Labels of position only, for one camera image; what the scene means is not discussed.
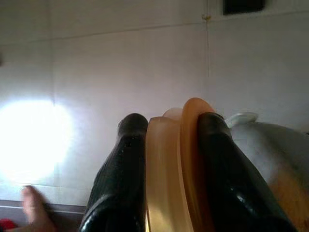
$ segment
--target translucent orange disc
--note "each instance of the translucent orange disc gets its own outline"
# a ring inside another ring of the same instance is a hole
[[[146,135],[146,201],[150,232],[194,232],[179,171],[178,121],[155,117]]]
[[[202,159],[197,146],[197,119],[202,113],[214,112],[199,98],[191,98],[183,107],[180,130],[180,152],[186,200],[195,232],[214,232],[207,201]]]
[[[170,108],[163,114],[163,117],[168,117],[170,119],[180,122],[182,118],[182,113],[182,108]]]

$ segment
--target orange plastic rim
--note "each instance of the orange plastic rim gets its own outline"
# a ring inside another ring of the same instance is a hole
[[[197,120],[206,112],[215,112],[199,98],[191,98],[183,107],[180,152],[183,183],[191,222],[196,232],[214,232],[209,210],[202,159],[197,146]]]

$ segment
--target bright light spot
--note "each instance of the bright light spot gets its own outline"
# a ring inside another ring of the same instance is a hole
[[[72,138],[66,110],[50,101],[19,101],[0,109],[0,176],[32,183],[48,176]]]

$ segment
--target black object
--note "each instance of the black object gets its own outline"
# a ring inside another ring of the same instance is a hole
[[[81,232],[143,232],[145,135],[148,121],[130,114],[94,181]]]
[[[217,232],[295,232],[258,170],[233,142],[224,119],[198,119],[198,144]]]
[[[239,14],[261,11],[265,7],[265,0],[224,0],[223,14]]]

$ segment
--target gray floor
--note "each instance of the gray floor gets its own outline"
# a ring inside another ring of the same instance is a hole
[[[0,218],[9,218],[19,227],[27,225],[22,203],[0,200]],[[85,207],[72,205],[46,205],[52,221],[61,232],[76,231],[84,215]]]

